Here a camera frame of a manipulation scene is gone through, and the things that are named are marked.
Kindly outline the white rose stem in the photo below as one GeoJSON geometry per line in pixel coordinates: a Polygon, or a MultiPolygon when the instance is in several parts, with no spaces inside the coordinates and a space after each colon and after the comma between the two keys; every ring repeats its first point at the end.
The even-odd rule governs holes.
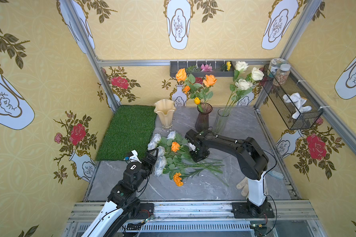
{"type": "Polygon", "coordinates": [[[264,77],[263,71],[256,67],[254,67],[249,74],[243,76],[243,74],[248,69],[248,63],[245,61],[236,61],[234,67],[235,70],[232,83],[229,85],[231,94],[228,98],[226,106],[224,107],[229,109],[230,113],[238,101],[245,95],[249,94],[257,85],[257,83],[259,83],[264,77]]]}

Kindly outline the orange marigold stem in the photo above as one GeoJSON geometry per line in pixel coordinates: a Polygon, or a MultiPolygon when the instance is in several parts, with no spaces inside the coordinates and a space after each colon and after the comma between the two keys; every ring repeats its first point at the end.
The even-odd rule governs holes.
{"type": "Polygon", "coordinates": [[[183,89],[184,94],[188,95],[191,91],[191,88],[189,86],[185,86],[183,89]]]}

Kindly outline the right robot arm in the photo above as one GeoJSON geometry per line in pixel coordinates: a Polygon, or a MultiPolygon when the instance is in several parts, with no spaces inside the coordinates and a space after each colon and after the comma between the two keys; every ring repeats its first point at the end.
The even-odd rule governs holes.
{"type": "Polygon", "coordinates": [[[247,177],[248,198],[247,201],[255,207],[260,207],[266,202],[264,189],[264,175],[268,170],[269,158],[258,145],[255,139],[233,139],[210,130],[196,132],[189,130],[185,139],[193,148],[190,155],[195,162],[209,157],[209,149],[215,149],[234,156],[239,164],[241,172],[247,177]]]}

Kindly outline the orange rose stem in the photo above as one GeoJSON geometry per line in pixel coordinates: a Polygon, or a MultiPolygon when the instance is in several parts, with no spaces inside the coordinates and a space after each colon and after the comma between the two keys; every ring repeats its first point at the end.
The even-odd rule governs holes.
{"type": "Polygon", "coordinates": [[[203,87],[204,87],[204,103],[208,103],[208,101],[212,98],[213,92],[211,88],[215,85],[217,79],[214,75],[206,75],[205,79],[203,80],[203,87]]]}

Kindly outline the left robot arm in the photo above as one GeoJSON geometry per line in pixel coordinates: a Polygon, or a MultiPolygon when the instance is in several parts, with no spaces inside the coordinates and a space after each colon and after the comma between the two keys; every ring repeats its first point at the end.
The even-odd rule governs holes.
{"type": "Polygon", "coordinates": [[[139,161],[134,155],[120,180],[111,190],[102,210],[83,233],[84,237],[113,237],[130,218],[139,213],[140,199],[136,196],[140,185],[148,180],[158,158],[154,148],[139,161]]]}

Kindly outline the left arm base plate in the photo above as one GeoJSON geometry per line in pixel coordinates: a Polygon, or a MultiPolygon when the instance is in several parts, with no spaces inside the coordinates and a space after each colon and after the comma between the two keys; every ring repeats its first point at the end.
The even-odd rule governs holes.
{"type": "Polygon", "coordinates": [[[136,209],[133,219],[144,220],[149,218],[154,213],[154,204],[152,202],[141,203],[136,209]]]}

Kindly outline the orange marigold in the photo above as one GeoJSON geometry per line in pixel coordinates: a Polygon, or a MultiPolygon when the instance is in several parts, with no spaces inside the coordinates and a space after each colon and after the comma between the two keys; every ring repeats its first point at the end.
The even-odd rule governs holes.
{"type": "Polygon", "coordinates": [[[204,168],[199,168],[195,166],[177,166],[173,172],[172,180],[178,187],[184,185],[184,180],[188,178],[193,178],[194,176],[198,176],[204,168]]]}

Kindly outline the orange rose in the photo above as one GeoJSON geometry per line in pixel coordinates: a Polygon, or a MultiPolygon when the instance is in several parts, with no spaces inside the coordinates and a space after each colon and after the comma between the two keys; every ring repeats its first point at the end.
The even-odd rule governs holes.
{"type": "Polygon", "coordinates": [[[187,74],[185,69],[179,69],[176,73],[175,79],[177,81],[177,91],[173,94],[175,106],[185,106],[189,98],[195,99],[196,97],[199,97],[202,100],[202,97],[199,95],[203,90],[202,78],[195,78],[192,74],[187,74]],[[183,92],[185,86],[189,86],[191,88],[188,95],[183,92]]]}
{"type": "Polygon", "coordinates": [[[178,142],[173,142],[171,151],[175,153],[178,157],[191,160],[192,156],[190,154],[193,151],[193,146],[190,143],[185,143],[180,145],[178,142]]]}

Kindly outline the yellow orange tulip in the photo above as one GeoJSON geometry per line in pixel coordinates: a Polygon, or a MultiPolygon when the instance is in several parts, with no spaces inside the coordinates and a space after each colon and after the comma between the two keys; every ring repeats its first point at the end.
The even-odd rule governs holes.
{"type": "Polygon", "coordinates": [[[197,105],[197,109],[199,110],[199,112],[204,113],[204,106],[201,103],[201,99],[199,97],[196,97],[194,99],[194,102],[197,105]]]}

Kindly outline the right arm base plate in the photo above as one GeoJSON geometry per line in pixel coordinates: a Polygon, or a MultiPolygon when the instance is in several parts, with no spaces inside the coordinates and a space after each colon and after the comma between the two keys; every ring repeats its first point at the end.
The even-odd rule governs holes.
{"type": "Polygon", "coordinates": [[[264,202],[261,206],[247,202],[232,202],[231,213],[236,219],[248,218],[275,218],[275,210],[269,202],[264,202]]]}

